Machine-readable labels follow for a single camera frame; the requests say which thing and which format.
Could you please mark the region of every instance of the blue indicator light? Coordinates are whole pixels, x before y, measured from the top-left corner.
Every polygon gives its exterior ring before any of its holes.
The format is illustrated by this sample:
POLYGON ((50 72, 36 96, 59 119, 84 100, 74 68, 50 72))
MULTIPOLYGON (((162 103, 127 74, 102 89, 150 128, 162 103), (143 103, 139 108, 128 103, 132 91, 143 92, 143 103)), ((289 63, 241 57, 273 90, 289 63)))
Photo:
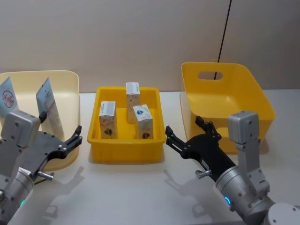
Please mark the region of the blue indicator light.
POLYGON ((230 200, 229 200, 229 198, 228 198, 228 197, 225 197, 225 200, 227 201, 228 205, 230 205, 230 204, 231 204, 231 202, 230 202, 230 200))
POLYGON ((21 203, 20 207, 21 207, 22 205, 24 205, 24 203, 25 203, 25 200, 21 203))

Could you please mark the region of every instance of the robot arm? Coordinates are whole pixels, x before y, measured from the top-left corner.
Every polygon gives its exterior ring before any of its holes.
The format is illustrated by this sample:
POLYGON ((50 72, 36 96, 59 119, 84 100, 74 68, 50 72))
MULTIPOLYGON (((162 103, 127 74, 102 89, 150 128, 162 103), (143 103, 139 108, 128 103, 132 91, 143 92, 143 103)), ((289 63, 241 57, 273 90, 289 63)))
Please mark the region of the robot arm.
POLYGON ((296 225, 300 210, 286 203, 275 204, 268 196, 270 185, 259 164, 258 115, 242 111, 229 118, 229 137, 238 149, 239 166, 219 148, 221 135, 212 122, 196 117, 205 132, 183 142, 166 127, 166 144, 184 159, 192 158, 205 169, 196 171, 199 179, 210 176, 222 193, 230 211, 236 211, 247 225, 296 225))
POLYGON ((0 140, 0 225, 24 204, 38 177, 53 179, 43 172, 47 162, 67 157, 82 142, 81 126, 65 142, 38 131, 45 119, 45 113, 36 118, 20 110, 6 116, 0 140))

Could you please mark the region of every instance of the yellow plastic tray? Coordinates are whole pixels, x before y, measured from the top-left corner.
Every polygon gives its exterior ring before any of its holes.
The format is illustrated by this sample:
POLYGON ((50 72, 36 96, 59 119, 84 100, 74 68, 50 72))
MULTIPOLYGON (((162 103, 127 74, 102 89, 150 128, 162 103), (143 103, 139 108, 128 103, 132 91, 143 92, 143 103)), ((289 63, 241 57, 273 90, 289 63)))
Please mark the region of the yellow plastic tray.
MULTIPOLYGON (((20 110, 34 116, 38 116, 36 93, 46 78, 49 77, 65 138, 71 137, 80 121, 77 74, 65 70, 10 72, 0 74, 0 83, 9 76, 20 110)), ((77 156, 78 148, 73 150, 65 159, 51 160, 45 170, 62 169, 74 162, 77 156)))
POLYGON ((263 90, 250 71, 234 63, 186 62, 182 64, 185 92, 180 95, 182 118, 187 139, 202 133, 195 124, 197 115, 213 121, 221 134, 220 147, 236 154, 234 143, 228 136, 228 117, 243 110, 259 115, 259 133, 263 140, 275 113, 263 90), (220 80, 203 80, 201 72, 221 72, 220 80))
POLYGON ((165 128, 159 91, 140 88, 141 104, 147 104, 153 117, 154 139, 136 139, 135 125, 127 122, 127 97, 125 87, 98 88, 88 133, 91 156, 97 163, 154 163, 162 160, 165 128), (99 111, 102 101, 116 101, 117 139, 102 139, 99 111))

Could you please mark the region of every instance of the white wall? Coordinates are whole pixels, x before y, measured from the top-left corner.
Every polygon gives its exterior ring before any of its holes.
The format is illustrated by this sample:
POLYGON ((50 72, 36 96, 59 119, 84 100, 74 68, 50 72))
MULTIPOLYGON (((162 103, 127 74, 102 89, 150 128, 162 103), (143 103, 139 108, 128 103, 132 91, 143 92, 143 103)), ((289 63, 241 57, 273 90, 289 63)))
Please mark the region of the white wall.
POLYGON ((232 0, 221 59, 244 64, 263 89, 292 89, 299 54, 299 0, 232 0))
POLYGON ((9 0, 0 72, 67 69, 80 92, 137 81, 179 90, 181 63, 217 59, 229 0, 9 0))

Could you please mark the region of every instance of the basket handle hole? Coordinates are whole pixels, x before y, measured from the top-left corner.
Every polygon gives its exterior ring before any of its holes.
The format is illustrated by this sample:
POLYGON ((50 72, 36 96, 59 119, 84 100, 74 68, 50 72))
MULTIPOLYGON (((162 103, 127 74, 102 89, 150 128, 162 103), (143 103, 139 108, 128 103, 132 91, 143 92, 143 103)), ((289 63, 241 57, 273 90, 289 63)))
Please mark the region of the basket handle hole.
POLYGON ((223 77, 223 74, 221 72, 203 71, 203 72, 200 72, 198 75, 198 78, 200 80, 221 80, 222 77, 223 77))

